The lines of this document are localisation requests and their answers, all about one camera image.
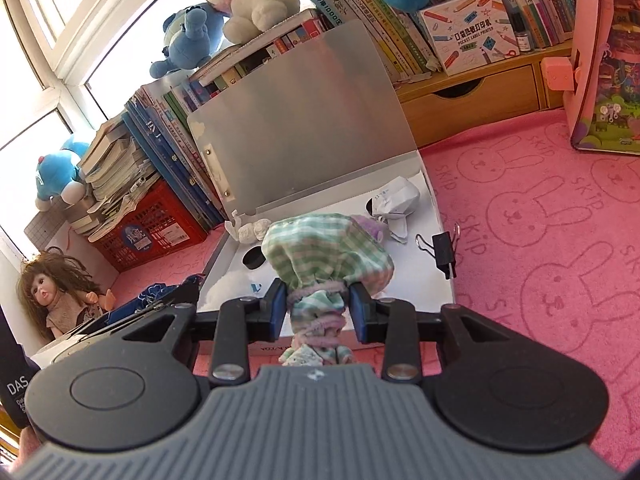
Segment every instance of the pink carpet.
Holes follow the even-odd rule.
[[[640,158],[575,152],[560,110],[474,128],[422,154],[447,229],[462,228],[458,302],[599,373],[610,409],[593,447],[628,467],[640,458]],[[117,296],[201,272],[218,236],[124,273]],[[422,355],[436,373],[433,345]],[[382,349],[356,357],[380,371]],[[275,362],[254,357],[252,373]],[[202,355],[196,372],[206,368]]]

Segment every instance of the drawer handle hole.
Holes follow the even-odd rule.
[[[463,83],[450,86],[449,88],[438,90],[437,92],[434,92],[434,94],[438,97],[444,97],[445,99],[456,99],[458,97],[465,96],[478,88],[481,82],[481,77],[478,79],[472,79],[471,81],[465,81]]]

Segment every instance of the white wall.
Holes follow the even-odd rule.
[[[33,355],[44,341],[18,301],[15,285],[19,277],[20,273],[14,264],[0,253],[0,305],[16,341],[24,346],[27,355]]]
[[[53,235],[47,244],[47,247],[51,246],[59,247],[65,254],[80,260],[102,290],[110,288],[118,277],[118,271],[86,238],[73,231],[68,222],[62,224],[58,232]]]

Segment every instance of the fabric bundle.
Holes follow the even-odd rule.
[[[346,364],[351,350],[338,336],[346,320],[343,294],[361,282],[370,295],[391,280],[389,254],[352,217],[307,214],[271,225],[262,252],[287,284],[291,348],[284,365]]]

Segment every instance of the doll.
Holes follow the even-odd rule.
[[[86,267],[51,247],[25,264],[17,287],[20,302],[40,334],[59,338],[76,326],[113,310],[115,297],[103,294]]]

